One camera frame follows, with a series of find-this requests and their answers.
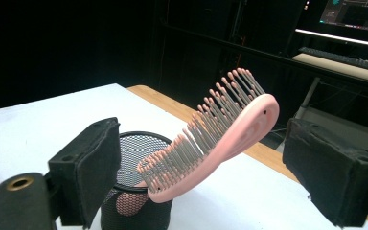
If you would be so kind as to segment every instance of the hairbrush bristle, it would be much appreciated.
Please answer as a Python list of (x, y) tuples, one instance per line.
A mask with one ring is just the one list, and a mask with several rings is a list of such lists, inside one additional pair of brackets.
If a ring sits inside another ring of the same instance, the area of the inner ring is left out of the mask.
[(165, 149), (138, 164), (137, 170), (152, 193), (169, 189), (190, 174), (211, 152), (242, 110), (265, 92), (248, 70), (237, 69), (210, 90), (183, 134)]

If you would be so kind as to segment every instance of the computer monitor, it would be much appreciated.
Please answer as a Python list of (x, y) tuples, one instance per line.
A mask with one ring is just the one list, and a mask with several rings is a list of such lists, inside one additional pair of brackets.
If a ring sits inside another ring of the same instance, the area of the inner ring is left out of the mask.
[(296, 32), (368, 46), (368, 0), (307, 0)]

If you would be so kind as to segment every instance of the mesh pen holder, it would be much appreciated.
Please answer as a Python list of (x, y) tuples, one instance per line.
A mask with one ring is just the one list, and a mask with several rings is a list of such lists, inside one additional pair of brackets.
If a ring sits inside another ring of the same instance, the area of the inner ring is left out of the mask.
[(171, 140), (144, 131), (125, 132), (120, 135), (121, 168), (113, 189), (101, 207), (103, 230), (167, 229), (173, 200), (154, 203), (148, 189), (138, 187), (142, 177), (136, 171), (138, 162), (145, 156), (164, 149)]

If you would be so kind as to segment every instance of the pink hairbrush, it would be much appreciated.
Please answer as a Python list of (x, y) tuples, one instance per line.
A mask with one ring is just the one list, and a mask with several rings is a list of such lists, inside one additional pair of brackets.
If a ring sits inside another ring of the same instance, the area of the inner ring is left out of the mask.
[(248, 70), (238, 68), (217, 83), (210, 98), (165, 149), (142, 159), (137, 167), (149, 198), (165, 202), (207, 178), (220, 163), (264, 138), (279, 116), (279, 105)]

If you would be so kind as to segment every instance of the white table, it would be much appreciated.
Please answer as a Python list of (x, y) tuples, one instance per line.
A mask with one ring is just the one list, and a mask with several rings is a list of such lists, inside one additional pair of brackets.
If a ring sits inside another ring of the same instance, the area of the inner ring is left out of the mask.
[[(20, 173), (47, 173), (51, 157), (108, 117), (118, 118), (121, 133), (143, 130), (170, 139), (186, 125), (118, 84), (1, 108), (0, 183)], [(169, 229), (339, 229), (308, 196), (300, 184), (242, 153), (173, 201)], [(99, 220), (100, 212), (91, 229), (101, 229)], [(59, 220), (57, 226), (81, 229)]]

